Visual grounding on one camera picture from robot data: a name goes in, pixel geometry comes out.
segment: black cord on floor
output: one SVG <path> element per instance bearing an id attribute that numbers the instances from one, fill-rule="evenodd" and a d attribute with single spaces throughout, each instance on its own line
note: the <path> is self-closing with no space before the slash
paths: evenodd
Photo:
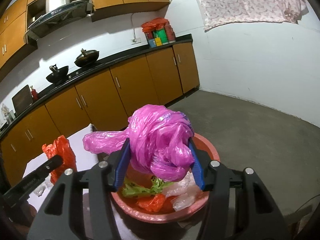
<path id="1" fill-rule="evenodd" d="M 318 194 L 318 195 L 310 198 L 310 199 L 309 199 L 307 202 L 305 202 L 301 207 L 299 207 L 295 212 L 297 212 L 300 208 L 302 208 L 302 207 L 303 207 L 305 204 L 307 204 L 309 201 L 311 201 L 311 200 L 313 200 L 314 198 L 319 197 L 319 196 L 320 196 L 320 194 Z"/>

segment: blue gripper pad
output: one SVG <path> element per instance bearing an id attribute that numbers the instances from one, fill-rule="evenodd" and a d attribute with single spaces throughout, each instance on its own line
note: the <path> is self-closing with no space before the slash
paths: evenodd
<path id="1" fill-rule="evenodd" d="M 205 182 L 204 182 L 204 170 L 202 168 L 202 165 L 196 155 L 195 149 L 194 147 L 196 147 L 192 141 L 192 139 L 189 139 L 189 145 L 188 145 L 189 149 L 191 150 L 191 153 L 193 155 L 193 158 L 195 160 L 195 162 L 191 165 L 191 170 L 192 170 L 192 174 L 193 177 L 195 179 L 195 182 L 197 184 L 197 186 L 201 189 L 204 190 L 205 188 Z"/>
<path id="2" fill-rule="evenodd" d="M 125 174 L 127 173 L 127 169 L 129 166 L 129 162 L 131 159 L 131 150 L 129 139 L 127 138 L 122 146 L 120 151 L 120 160 L 115 170 L 115 182 L 113 186 L 118 190 L 124 181 Z"/>

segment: pink plastic basin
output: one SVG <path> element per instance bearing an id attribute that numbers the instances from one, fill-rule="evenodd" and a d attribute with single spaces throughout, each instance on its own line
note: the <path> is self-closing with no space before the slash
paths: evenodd
<path id="1" fill-rule="evenodd" d="M 206 138 L 199 134 L 195 134 L 193 141 L 196 144 L 196 147 L 200 150 L 206 151 L 210 155 L 212 160 L 220 161 L 220 157 L 217 150 Z M 131 166 L 129 166 L 128 168 L 127 177 L 141 186 L 151 187 L 151 175 L 146 175 L 138 171 L 135 171 Z M 204 207 L 209 196 L 208 192 L 203 192 L 198 196 L 196 202 L 193 203 L 191 206 L 177 212 L 159 215 L 151 213 L 148 214 L 147 211 L 135 205 L 136 200 L 125 198 L 121 195 L 121 193 L 118 195 L 118 193 L 112 192 L 111 194 L 118 206 L 127 215 L 143 222 L 158 224 L 177 222 L 189 218 L 202 207 Z"/>

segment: green container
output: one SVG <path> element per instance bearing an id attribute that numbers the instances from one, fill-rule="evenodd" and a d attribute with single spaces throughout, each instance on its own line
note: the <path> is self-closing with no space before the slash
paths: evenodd
<path id="1" fill-rule="evenodd" d="M 157 30 L 157 36 L 161 39 L 162 45 L 169 44 L 167 34 L 165 33 L 165 29 Z"/>

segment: range hood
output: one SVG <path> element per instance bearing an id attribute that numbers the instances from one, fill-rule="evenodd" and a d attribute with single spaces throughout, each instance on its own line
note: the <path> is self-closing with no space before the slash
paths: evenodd
<path id="1" fill-rule="evenodd" d="M 84 18 L 92 10 L 90 0 L 46 0 L 46 14 L 34 21 L 26 32 L 27 36 L 37 40 L 58 28 Z"/>

